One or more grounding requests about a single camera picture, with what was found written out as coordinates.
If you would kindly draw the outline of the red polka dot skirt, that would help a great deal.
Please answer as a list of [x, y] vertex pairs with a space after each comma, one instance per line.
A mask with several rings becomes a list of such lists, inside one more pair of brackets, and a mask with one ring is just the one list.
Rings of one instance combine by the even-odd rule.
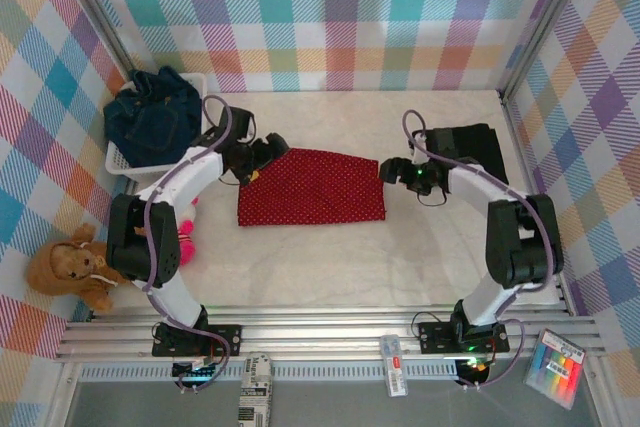
[[239, 188], [241, 227], [334, 225], [383, 221], [378, 162], [341, 153], [293, 148]]

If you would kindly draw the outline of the black skirt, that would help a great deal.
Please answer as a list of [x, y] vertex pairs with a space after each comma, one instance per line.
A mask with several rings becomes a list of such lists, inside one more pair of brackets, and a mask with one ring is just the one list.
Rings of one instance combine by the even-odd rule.
[[496, 130], [486, 123], [455, 127], [452, 129], [453, 150], [450, 155], [455, 160], [473, 159], [486, 172], [509, 184], [504, 159]]

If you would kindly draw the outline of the white plastic basket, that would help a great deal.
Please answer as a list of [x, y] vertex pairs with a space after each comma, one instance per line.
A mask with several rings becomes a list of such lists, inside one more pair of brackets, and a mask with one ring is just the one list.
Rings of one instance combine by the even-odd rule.
[[[201, 73], [182, 73], [181, 77], [203, 97], [207, 93], [207, 79]], [[107, 144], [105, 169], [115, 176], [124, 176], [138, 183], [153, 183], [174, 167], [173, 164], [146, 167], [131, 167], [118, 147], [111, 141]]]

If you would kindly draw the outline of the pink and white plush doll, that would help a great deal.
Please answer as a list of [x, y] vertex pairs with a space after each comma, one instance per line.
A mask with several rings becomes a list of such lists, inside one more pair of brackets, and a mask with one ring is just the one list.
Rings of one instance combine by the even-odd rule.
[[196, 253], [196, 246], [192, 239], [192, 234], [195, 229], [196, 206], [198, 202], [199, 198], [195, 197], [177, 217], [181, 266], [189, 263]]

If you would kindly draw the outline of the clear plastic box with labels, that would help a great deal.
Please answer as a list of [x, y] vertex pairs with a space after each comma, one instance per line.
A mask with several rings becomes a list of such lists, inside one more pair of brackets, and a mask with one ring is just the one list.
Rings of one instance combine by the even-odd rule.
[[403, 365], [403, 349], [397, 335], [384, 335], [379, 340], [385, 382], [390, 398], [408, 395]]

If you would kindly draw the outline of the brown teddy bear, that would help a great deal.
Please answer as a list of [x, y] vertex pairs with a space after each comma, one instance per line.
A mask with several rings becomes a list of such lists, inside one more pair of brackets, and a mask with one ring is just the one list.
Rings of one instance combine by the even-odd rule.
[[69, 239], [41, 246], [27, 267], [27, 284], [43, 295], [76, 295], [90, 310], [110, 311], [110, 291], [131, 281], [107, 264], [107, 244], [95, 240], [95, 232], [84, 223]]

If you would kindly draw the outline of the colourful marker pack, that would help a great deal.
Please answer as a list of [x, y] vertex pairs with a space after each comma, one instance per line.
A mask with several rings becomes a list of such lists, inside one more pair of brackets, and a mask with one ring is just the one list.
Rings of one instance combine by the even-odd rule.
[[566, 410], [575, 401], [586, 350], [546, 328], [537, 338], [524, 383]]

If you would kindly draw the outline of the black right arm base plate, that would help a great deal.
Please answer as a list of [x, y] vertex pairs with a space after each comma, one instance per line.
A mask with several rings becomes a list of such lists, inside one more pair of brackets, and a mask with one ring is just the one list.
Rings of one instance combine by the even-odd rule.
[[510, 350], [506, 328], [500, 323], [463, 328], [451, 322], [421, 322], [418, 339], [422, 354], [471, 355]]

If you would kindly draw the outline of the aluminium frame rail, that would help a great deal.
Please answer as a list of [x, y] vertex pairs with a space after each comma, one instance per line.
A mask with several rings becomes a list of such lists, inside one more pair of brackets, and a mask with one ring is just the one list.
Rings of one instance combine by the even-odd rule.
[[[548, 328], [588, 354], [604, 354], [604, 341], [594, 319], [568, 316], [545, 305], [515, 306], [508, 318], [519, 325], [506, 328], [512, 348], [533, 350], [538, 333]], [[265, 352], [274, 360], [373, 360], [378, 340], [397, 335], [406, 359], [420, 355], [418, 324], [446, 321], [444, 306], [427, 307], [213, 307], [212, 324], [242, 326], [241, 353]], [[130, 307], [98, 314], [90, 322], [71, 322], [56, 353], [59, 362], [149, 361], [151, 330], [159, 316], [150, 307]]]

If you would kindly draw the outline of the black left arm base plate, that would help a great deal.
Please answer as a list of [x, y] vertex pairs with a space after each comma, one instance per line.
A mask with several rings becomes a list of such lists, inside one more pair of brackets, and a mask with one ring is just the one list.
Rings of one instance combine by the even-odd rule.
[[[205, 331], [224, 338], [230, 348], [230, 356], [240, 353], [242, 326], [238, 324], [208, 325]], [[209, 336], [194, 334], [166, 323], [157, 323], [152, 329], [153, 357], [221, 357], [224, 347]]]

